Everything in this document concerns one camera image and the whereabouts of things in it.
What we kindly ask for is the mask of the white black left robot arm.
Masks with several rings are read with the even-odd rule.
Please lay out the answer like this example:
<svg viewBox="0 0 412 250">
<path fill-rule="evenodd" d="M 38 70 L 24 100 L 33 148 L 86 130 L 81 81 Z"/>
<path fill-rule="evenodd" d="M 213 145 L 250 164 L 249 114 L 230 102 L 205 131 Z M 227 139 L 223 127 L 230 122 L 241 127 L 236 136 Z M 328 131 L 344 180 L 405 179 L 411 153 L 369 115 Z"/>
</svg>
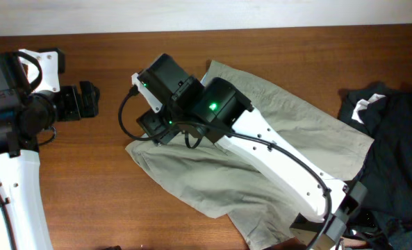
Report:
<svg viewBox="0 0 412 250">
<path fill-rule="evenodd" d="M 99 88 L 60 86 L 58 48 L 0 53 L 0 249 L 52 249 L 40 194 L 41 132 L 99 114 Z"/>
</svg>

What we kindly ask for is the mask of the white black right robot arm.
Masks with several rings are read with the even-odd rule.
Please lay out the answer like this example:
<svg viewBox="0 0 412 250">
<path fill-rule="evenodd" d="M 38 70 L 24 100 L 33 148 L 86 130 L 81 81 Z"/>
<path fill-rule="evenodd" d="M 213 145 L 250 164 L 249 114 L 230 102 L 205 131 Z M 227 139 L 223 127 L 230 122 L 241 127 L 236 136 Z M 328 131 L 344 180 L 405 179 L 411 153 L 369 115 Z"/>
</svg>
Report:
<svg viewBox="0 0 412 250">
<path fill-rule="evenodd" d="M 299 214 L 290 230 L 308 249 L 341 249 L 366 194 L 361 183 L 312 163 L 221 77 L 200 81 L 163 53 L 131 81 L 150 106 L 137 120 L 150 140 L 167 144 L 172 131 L 185 131 L 229 150 L 291 195 Z"/>
</svg>

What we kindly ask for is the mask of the khaki green shorts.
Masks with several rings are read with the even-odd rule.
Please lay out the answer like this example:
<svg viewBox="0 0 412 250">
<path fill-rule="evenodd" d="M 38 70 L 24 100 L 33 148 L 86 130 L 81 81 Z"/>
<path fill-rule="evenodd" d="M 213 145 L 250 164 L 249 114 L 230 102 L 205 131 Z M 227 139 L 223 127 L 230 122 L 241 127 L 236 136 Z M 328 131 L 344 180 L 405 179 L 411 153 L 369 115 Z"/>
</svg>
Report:
<svg viewBox="0 0 412 250">
<path fill-rule="evenodd" d="M 287 142 L 330 175 L 349 181 L 363 166 L 372 138 L 263 78 L 213 61 L 205 82 L 234 84 Z M 195 149 L 181 135 L 166 145 L 135 141 L 126 152 L 157 184 L 211 218 L 229 216 L 250 249 L 292 237 L 299 209 L 237 155 L 204 140 Z"/>
</svg>

